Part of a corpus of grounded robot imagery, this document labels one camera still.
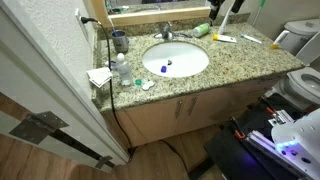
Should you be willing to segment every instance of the white door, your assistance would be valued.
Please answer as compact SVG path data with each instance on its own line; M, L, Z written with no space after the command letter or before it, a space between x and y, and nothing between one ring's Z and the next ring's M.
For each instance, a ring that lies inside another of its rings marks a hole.
M32 31L22 30L26 28L25 22L12 17L8 4L0 0L1 93L33 113L51 111L69 125L61 131L102 157L110 156L112 164L124 164L128 155L110 135L98 110L80 89L75 88L70 73L61 73L63 67L54 64L59 63L54 59L57 56L41 49L45 39L32 41L26 33L37 33L37 30L32 27ZM0 112L0 118L0 133L6 135L19 123L5 113ZM98 161L51 137L46 137L37 146L92 167ZM106 165L101 169L111 170Z

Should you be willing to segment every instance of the blue light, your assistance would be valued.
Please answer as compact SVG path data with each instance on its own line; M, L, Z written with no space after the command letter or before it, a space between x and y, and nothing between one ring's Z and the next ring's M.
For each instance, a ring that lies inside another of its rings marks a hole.
M289 144L290 144L290 145L295 145L296 142L295 142L295 141L290 141Z

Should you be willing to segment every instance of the toilet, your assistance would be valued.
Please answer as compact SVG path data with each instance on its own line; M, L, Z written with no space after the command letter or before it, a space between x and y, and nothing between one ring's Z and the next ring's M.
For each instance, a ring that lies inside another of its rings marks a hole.
M290 33L280 43L282 49L306 66L320 57L320 19L288 22L285 28ZM313 104L320 105L320 72L310 67L289 72L265 96L273 93L281 94L301 110Z

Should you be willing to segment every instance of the bottle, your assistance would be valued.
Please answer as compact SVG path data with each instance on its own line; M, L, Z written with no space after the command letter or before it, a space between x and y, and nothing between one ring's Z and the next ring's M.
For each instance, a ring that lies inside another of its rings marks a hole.
M201 24L200 26L197 26L193 29L193 36L194 37L200 37L206 33L208 33L210 30L209 23Z
M120 74L121 84L128 86L132 83L132 71L127 61L125 61L122 53L118 54L117 70Z

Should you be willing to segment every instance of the white sink basin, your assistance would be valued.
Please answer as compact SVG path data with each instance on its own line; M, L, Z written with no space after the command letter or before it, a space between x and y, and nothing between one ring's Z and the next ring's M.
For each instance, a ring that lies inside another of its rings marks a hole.
M197 46L171 42L159 44L147 50L142 57L142 63L156 75L181 78L203 71L209 64L209 58L206 52ZM166 66L166 72L161 72L163 66Z

